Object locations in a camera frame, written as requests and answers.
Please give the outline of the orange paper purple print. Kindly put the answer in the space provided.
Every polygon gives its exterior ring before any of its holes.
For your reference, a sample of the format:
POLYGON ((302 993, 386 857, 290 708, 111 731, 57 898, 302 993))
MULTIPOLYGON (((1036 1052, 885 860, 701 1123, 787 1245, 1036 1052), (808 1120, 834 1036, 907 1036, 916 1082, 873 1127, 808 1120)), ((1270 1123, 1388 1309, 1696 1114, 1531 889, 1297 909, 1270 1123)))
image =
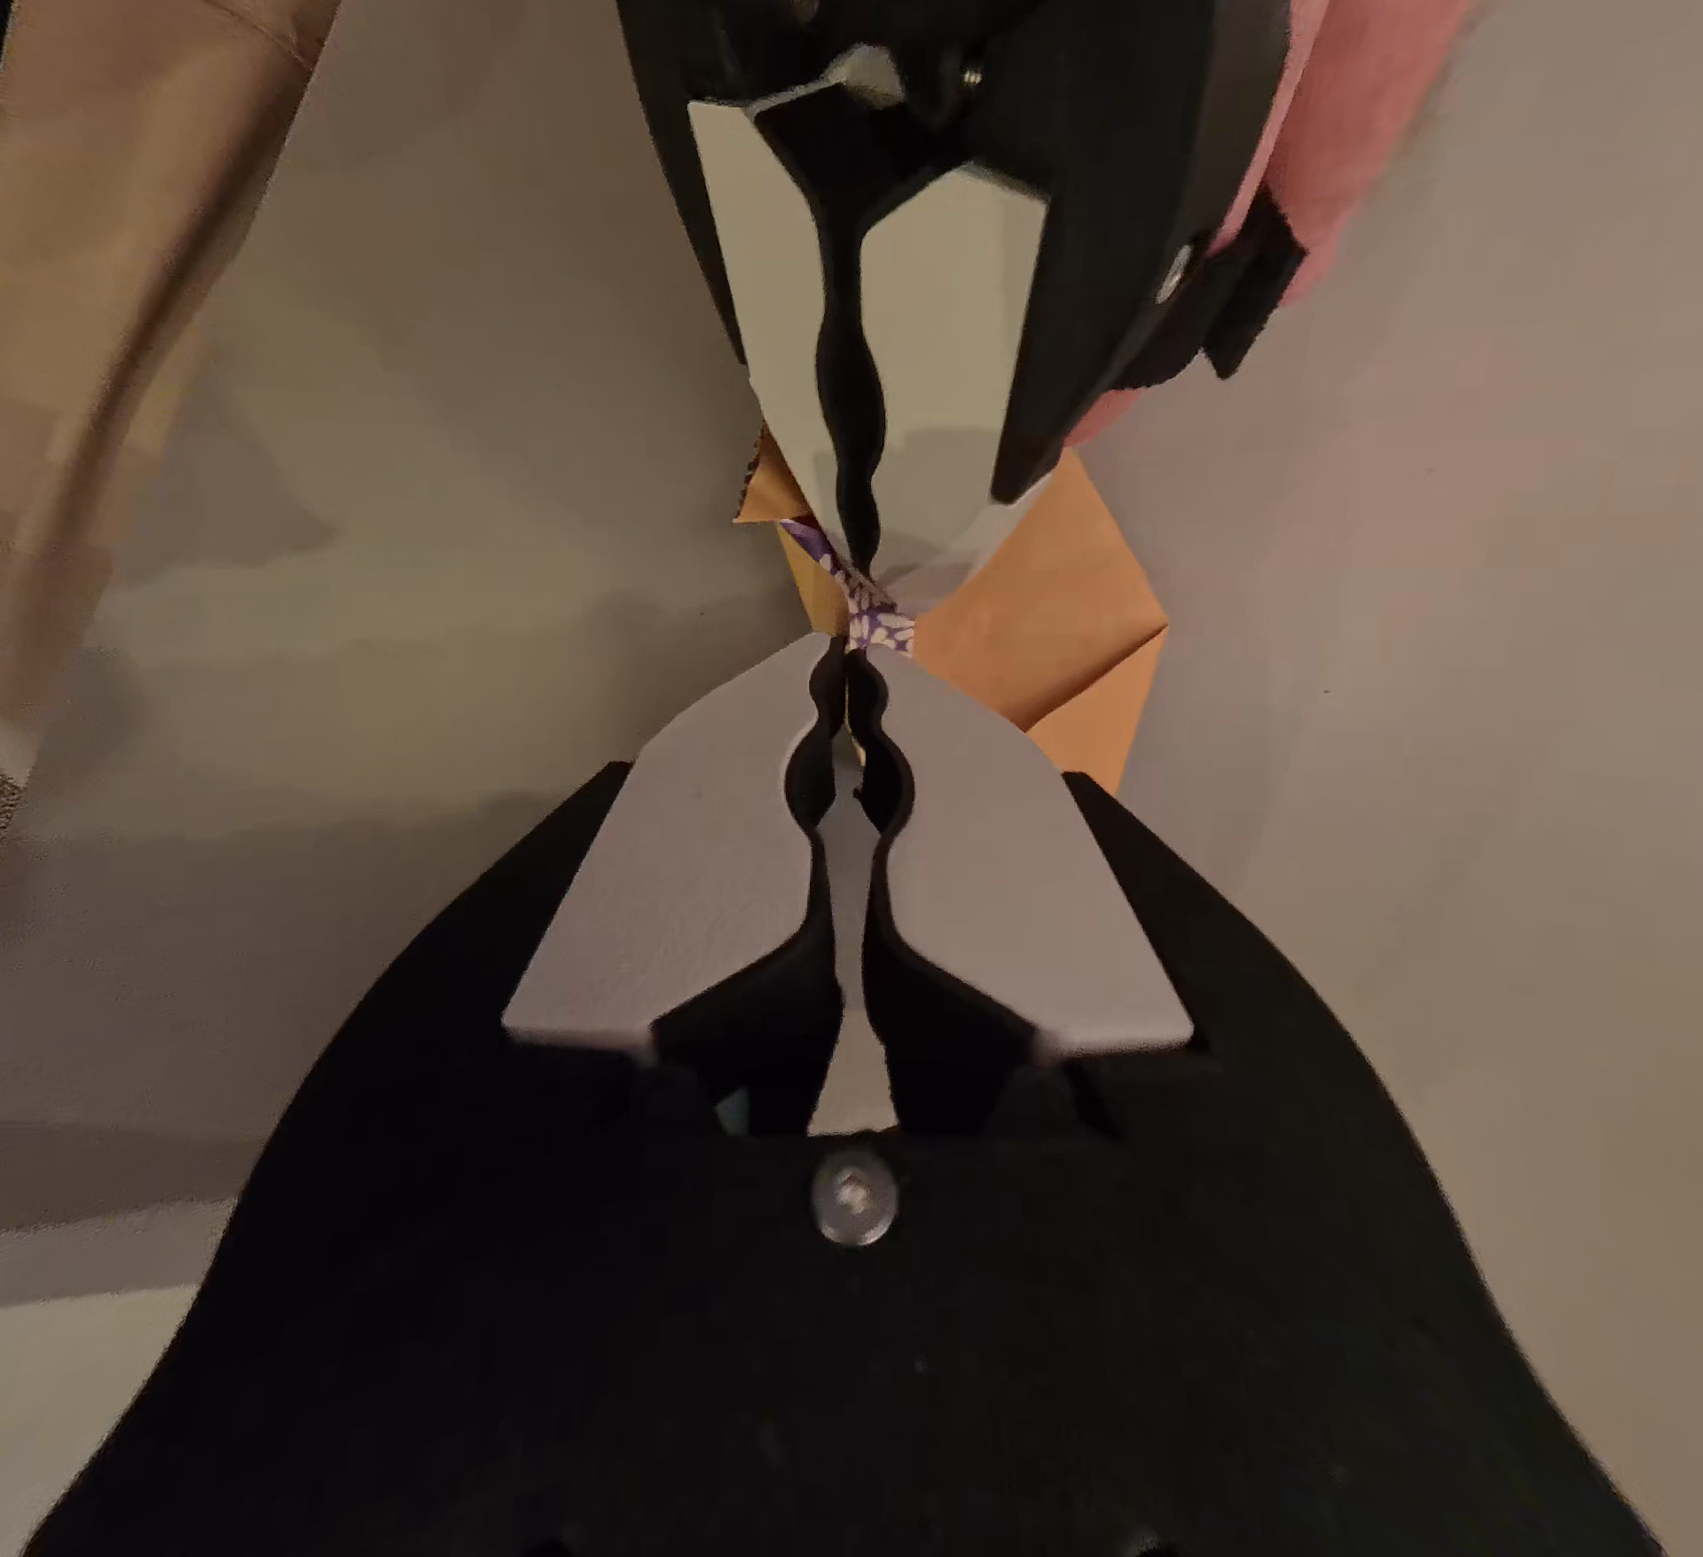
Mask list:
POLYGON ((1023 730, 1055 765, 1118 792, 1168 620, 1075 450, 989 563, 918 619, 876 606, 846 574, 767 431, 757 436, 737 520, 776 531, 812 629, 912 654, 1023 730))

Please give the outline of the beige fabric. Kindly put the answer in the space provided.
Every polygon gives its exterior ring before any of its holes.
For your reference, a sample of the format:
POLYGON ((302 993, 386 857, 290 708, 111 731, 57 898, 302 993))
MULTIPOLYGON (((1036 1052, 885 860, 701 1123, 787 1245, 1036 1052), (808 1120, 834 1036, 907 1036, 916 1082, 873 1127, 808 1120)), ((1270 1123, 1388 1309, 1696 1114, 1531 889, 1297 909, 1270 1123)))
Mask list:
POLYGON ((3 0, 3 821, 340 0, 3 0))

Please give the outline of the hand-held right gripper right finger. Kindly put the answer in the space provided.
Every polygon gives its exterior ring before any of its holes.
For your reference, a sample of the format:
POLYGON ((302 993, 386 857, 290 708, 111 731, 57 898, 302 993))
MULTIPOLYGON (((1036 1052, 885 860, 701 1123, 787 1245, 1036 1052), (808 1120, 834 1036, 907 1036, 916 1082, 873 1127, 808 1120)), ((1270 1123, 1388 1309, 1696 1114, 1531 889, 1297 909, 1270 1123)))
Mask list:
POLYGON ((1023 730, 898 651, 850 653, 846 710, 876 830, 862 1002, 905 1130, 977 1134, 1025 1070, 1189 1045, 1075 790, 1023 730))

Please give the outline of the person's left forearm pink sleeve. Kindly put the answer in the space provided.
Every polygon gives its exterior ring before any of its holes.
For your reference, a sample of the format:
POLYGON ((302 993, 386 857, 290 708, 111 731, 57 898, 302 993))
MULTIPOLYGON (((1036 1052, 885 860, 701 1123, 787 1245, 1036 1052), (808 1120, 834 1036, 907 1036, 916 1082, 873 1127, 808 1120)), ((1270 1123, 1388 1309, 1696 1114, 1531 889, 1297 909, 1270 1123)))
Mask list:
POLYGON ((1266 187, 1302 248, 1281 304, 1331 270, 1342 234, 1392 162, 1476 0, 1288 0, 1288 58, 1266 128, 1215 241, 1266 187))

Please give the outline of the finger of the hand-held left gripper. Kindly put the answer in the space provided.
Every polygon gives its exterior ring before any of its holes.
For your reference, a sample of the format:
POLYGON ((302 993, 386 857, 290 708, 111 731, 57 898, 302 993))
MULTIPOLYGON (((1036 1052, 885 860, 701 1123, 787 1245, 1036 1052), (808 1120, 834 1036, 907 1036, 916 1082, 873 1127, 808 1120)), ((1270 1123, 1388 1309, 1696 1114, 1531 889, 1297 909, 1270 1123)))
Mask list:
POLYGON ((893 599, 939 599, 1011 526, 995 468, 1050 202, 968 162, 814 187, 814 509, 893 599))
POLYGON ((760 415, 839 554, 873 563, 884 398, 862 332, 859 177, 889 55, 857 46, 801 85, 751 101, 689 103, 760 415))

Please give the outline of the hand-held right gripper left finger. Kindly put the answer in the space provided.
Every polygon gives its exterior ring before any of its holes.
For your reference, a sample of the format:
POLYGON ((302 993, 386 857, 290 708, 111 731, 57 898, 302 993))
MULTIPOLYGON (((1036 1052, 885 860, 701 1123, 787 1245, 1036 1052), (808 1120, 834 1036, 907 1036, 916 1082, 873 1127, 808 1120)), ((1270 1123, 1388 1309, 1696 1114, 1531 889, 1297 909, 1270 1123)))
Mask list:
POLYGON ((510 1037, 687 1070, 753 1134, 807 1130, 841 1036, 819 824, 844 644, 810 633, 656 731, 504 1011, 510 1037))

